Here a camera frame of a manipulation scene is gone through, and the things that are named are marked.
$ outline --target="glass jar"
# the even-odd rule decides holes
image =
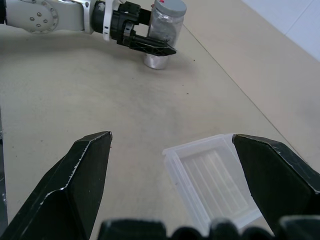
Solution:
[[[148,36],[166,41],[175,47],[187,6],[181,0],[155,0],[151,12]],[[144,64],[152,69],[164,69],[168,65],[169,56],[147,54]]]

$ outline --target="transparent plastic box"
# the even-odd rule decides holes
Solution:
[[[215,218],[239,229],[262,214],[251,197],[233,134],[220,134],[165,149],[164,164],[199,232]]]

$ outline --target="gray lid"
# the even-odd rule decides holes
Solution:
[[[186,4],[181,0],[155,0],[154,6],[170,17],[182,17],[187,11]]]

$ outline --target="tile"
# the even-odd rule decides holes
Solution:
[[[313,0],[286,36],[320,61],[320,0]]]
[[[264,19],[286,34],[312,0],[243,0]]]

